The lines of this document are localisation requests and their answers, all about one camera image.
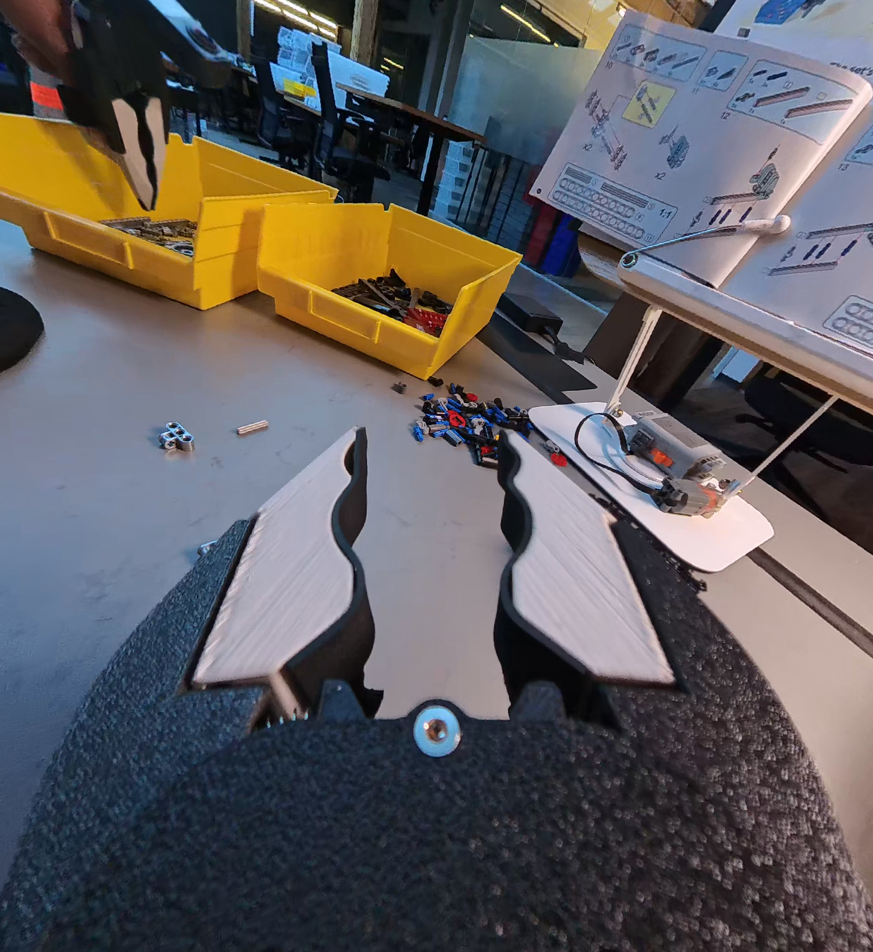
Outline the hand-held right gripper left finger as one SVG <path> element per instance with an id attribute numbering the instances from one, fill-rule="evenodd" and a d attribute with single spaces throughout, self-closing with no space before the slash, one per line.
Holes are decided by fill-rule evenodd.
<path id="1" fill-rule="evenodd" d="M 354 426 L 256 512 L 192 673 L 199 688 L 263 685 L 281 718 L 316 711 L 341 682 L 375 716 L 364 683 L 374 619 L 354 551 L 367 515 L 368 439 Z"/>

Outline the black power adapter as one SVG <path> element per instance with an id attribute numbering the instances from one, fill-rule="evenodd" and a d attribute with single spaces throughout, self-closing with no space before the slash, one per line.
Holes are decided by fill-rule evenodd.
<path id="1" fill-rule="evenodd" d="M 499 309 L 521 330 L 547 339 L 557 357 L 573 363 L 585 363 L 586 356 L 571 348 L 560 338 L 562 317 L 535 298 L 522 294 L 504 293 L 499 299 Z"/>

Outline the shelf of coloured bins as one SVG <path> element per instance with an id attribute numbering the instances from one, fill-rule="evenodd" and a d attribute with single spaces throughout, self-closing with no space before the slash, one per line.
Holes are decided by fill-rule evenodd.
<path id="1" fill-rule="evenodd" d="M 556 278 L 572 278 L 581 259 L 578 252 L 580 220 L 554 208 L 541 208 L 536 221 L 531 248 L 532 267 L 539 273 Z"/>

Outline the pile of mixed brick parts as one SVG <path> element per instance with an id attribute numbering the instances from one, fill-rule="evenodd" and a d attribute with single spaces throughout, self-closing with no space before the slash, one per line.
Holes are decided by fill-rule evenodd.
<path id="1" fill-rule="evenodd" d="M 529 411 L 506 406 L 502 399 L 480 400 L 460 384 L 450 383 L 446 392 L 439 377 L 428 381 L 431 391 L 419 397 L 416 415 L 407 432 L 420 445 L 428 440 L 466 449 L 471 461 L 485 470 L 497 470 L 503 445 L 503 433 L 512 433 L 530 443 L 539 435 Z"/>

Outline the person's left hand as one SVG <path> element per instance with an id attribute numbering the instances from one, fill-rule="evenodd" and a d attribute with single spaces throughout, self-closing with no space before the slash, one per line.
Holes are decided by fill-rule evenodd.
<path id="1" fill-rule="evenodd" d="M 16 35 L 16 47 L 31 64 L 72 85 L 70 9 L 64 1 L 0 1 L 0 14 Z"/>

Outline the printed task sheet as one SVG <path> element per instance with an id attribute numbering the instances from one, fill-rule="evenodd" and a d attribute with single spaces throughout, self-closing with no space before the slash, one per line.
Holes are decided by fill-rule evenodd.
<path id="1" fill-rule="evenodd" d="M 739 1 L 715 31 L 845 68 L 873 86 L 873 1 Z"/>

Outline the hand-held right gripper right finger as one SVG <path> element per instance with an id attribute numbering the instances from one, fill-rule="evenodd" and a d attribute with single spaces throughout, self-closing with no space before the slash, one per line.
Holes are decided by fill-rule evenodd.
<path id="1" fill-rule="evenodd" d="M 674 686 L 613 518 L 509 432 L 499 440 L 498 477 L 512 551 L 500 581 L 504 626 L 598 682 Z"/>

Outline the grey desk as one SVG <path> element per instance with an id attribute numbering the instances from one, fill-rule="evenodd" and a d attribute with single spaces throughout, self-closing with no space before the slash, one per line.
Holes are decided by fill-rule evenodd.
<path id="1" fill-rule="evenodd" d="M 46 332 L 0 375 L 0 892 L 50 755 L 98 673 L 190 569 L 351 426 L 368 434 L 357 553 L 380 714 L 430 698 L 476 718 L 509 700 L 493 647 L 503 494 L 462 447 L 408 434 L 398 374 L 279 320 L 213 310 L 32 251 L 0 221 L 0 287 Z M 246 437 L 240 425 L 268 420 Z M 194 451 L 163 450 L 168 422 Z M 763 482 L 765 551 L 873 636 L 873 556 Z M 873 658 L 745 558 L 701 595 L 760 667 L 824 779 L 873 900 Z"/>

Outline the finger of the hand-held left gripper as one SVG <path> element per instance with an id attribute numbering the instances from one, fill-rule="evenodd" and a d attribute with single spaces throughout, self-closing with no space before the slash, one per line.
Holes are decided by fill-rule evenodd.
<path id="1" fill-rule="evenodd" d="M 145 105 L 145 159 L 147 180 L 152 191 L 159 191 L 167 147 L 166 110 L 159 97 L 151 96 Z"/>
<path id="2" fill-rule="evenodd" d="M 144 125 L 144 114 L 123 99 L 113 100 L 111 105 L 122 146 L 116 153 L 116 161 L 139 205 L 144 210 L 153 210 L 157 196 L 156 173 L 151 154 L 147 154 L 151 139 Z"/>

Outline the building instruction booklet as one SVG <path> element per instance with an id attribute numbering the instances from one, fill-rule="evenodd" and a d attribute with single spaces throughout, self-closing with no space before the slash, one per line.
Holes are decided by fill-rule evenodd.
<path id="1" fill-rule="evenodd" d="M 623 17 L 536 180 L 682 319 L 873 387 L 873 88 Z"/>

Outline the yellow plastic bin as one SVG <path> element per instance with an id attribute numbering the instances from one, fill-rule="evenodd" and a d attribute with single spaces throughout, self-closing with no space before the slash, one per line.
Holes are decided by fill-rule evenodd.
<path id="1" fill-rule="evenodd" d="M 146 215 L 119 167 L 64 121 L 0 113 L 0 219 L 31 247 L 207 310 L 257 288 L 263 209 L 336 190 L 204 138 L 170 135 L 155 220 L 196 223 L 187 257 L 105 225 Z"/>
<path id="2" fill-rule="evenodd" d="M 426 379 L 489 323 L 520 261 L 511 249 L 395 205 L 268 205 L 257 282 L 278 316 Z M 440 337 L 335 293 L 391 270 L 453 305 Z"/>

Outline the pile of black brick parts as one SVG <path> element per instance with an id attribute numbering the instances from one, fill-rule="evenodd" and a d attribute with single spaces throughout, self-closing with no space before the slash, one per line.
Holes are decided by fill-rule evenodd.
<path id="1" fill-rule="evenodd" d="M 333 293 L 435 338 L 442 336 L 453 310 L 452 304 L 433 292 L 410 287 L 394 268 L 383 276 L 334 288 Z"/>

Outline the grey motor brick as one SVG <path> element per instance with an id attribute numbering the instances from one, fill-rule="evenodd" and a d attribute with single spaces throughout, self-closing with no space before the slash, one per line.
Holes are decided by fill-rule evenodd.
<path id="1" fill-rule="evenodd" d="M 734 485 L 721 477 L 727 461 L 720 450 L 669 414 L 645 411 L 633 421 L 622 429 L 626 453 L 657 470 L 657 507 L 679 516 L 714 516 Z"/>

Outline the pile of silver beam parts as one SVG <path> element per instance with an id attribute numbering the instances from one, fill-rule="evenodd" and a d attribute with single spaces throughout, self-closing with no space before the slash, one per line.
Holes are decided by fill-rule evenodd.
<path id="1" fill-rule="evenodd" d="M 197 223 L 189 219 L 150 219 L 135 217 L 103 220 L 107 228 L 164 247 L 182 256 L 194 256 Z"/>

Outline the stack of white boxes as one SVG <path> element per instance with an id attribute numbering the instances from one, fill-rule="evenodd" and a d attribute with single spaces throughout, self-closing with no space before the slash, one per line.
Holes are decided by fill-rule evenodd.
<path id="1" fill-rule="evenodd" d="M 386 95 L 390 84 L 388 73 L 361 65 L 341 55 L 339 44 L 328 40 L 321 33 L 287 27 L 280 27 L 278 30 L 277 58 L 271 63 L 277 89 L 292 92 L 306 99 L 313 108 L 318 105 L 318 91 L 312 64 L 312 45 L 314 44 L 327 47 L 336 100 L 339 100 L 341 92 L 337 89 L 337 85 L 368 91 L 379 96 Z"/>

